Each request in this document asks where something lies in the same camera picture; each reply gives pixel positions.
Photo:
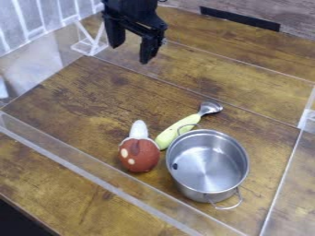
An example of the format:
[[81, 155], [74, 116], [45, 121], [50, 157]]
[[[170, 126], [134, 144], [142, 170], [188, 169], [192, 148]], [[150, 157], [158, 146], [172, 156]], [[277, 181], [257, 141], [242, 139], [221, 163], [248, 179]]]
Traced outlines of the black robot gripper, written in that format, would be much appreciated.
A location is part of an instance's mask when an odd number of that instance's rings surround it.
[[140, 63], [145, 65], [164, 43], [166, 24], [156, 13], [158, 0], [102, 0], [102, 20], [111, 48], [125, 41], [125, 31], [141, 37]]

